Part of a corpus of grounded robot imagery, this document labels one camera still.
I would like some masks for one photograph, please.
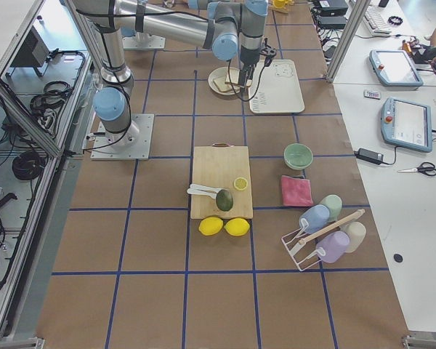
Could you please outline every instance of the scissors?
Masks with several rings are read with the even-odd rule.
[[[419,172],[428,177],[434,177],[436,175],[436,166],[432,162],[422,162],[420,166],[413,169],[401,169],[397,172],[401,173],[414,173]]]

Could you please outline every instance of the cutting board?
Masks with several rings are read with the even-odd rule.
[[[248,180],[247,189],[234,189],[237,177]],[[221,218],[252,218],[252,190],[250,181],[249,148],[247,147],[194,147],[192,183],[213,188],[228,189],[234,205],[230,211],[220,211],[215,200],[208,196],[192,195],[190,217],[202,219],[210,216]]]

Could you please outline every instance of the white keyboard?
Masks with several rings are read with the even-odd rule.
[[[391,35],[391,26],[384,21],[378,9],[374,6],[368,6],[363,16],[363,22],[372,36]]]

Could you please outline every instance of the cup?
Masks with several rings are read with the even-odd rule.
[[[350,239],[350,243],[346,249],[346,253],[354,252],[365,238],[365,226],[362,223],[355,221],[342,225],[340,229],[344,231]]]
[[[331,194],[325,196],[323,200],[320,201],[320,205],[324,205],[329,209],[328,222],[334,222],[337,220],[339,213],[342,209],[342,200],[337,195]]]
[[[313,234],[315,231],[323,228],[328,222],[329,209],[324,205],[310,207],[299,218],[299,226],[307,234]]]
[[[349,236],[344,231],[338,230],[320,241],[315,251],[322,261],[334,263],[346,252],[349,243]]]

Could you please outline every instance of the tablet screen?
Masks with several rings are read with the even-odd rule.
[[[428,145],[427,109],[396,100],[394,138],[415,145]]]
[[[404,52],[377,52],[379,61],[384,65],[381,74],[386,74],[390,82],[417,82],[415,75]]]

